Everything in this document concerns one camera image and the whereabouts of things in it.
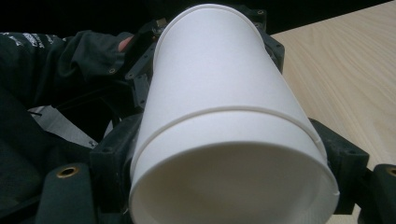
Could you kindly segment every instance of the light wood surface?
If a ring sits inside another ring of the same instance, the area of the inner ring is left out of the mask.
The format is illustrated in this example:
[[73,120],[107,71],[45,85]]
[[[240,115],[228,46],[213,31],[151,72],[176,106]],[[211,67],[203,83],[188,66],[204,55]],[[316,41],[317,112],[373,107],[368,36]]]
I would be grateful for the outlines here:
[[[283,76],[309,118],[396,164],[396,1],[272,35],[285,46]],[[332,216],[328,223],[357,223]]]

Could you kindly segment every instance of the wooden table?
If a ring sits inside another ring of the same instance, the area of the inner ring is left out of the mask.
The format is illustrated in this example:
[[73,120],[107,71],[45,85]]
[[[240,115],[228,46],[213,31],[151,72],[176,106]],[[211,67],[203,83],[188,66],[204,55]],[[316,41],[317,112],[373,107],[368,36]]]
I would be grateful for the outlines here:
[[[396,1],[272,35],[285,46],[283,75],[306,115],[396,164]],[[357,223],[332,216],[328,223]]]

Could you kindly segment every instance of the white paper cup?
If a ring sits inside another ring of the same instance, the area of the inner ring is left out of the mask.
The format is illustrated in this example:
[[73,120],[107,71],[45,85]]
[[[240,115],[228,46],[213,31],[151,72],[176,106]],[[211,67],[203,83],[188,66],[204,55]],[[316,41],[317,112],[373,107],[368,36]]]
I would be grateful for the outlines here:
[[324,146],[255,26],[219,5],[166,27],[131,165],[136,224],[324,223]]

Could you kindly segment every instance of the black fabric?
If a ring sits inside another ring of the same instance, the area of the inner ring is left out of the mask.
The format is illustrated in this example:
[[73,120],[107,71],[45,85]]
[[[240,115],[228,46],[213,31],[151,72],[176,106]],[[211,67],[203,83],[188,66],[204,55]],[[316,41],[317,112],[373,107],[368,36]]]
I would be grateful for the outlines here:
[[0,33],[0,210],[39,193],[52,169],[89,164],[89,148],[45,132],[27,109],[114,79],[110,70],[122,65],[119,43],[131,35]]

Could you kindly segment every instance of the black sleeve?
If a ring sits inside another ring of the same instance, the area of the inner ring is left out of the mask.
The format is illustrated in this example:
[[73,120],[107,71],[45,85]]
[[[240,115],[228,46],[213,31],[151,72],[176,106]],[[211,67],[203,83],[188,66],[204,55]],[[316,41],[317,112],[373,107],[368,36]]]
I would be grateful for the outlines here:
[[76,86],[111,78],[123,62],[119,43],[128,36],[0,33],[0,85],[26,108],[50,105]]

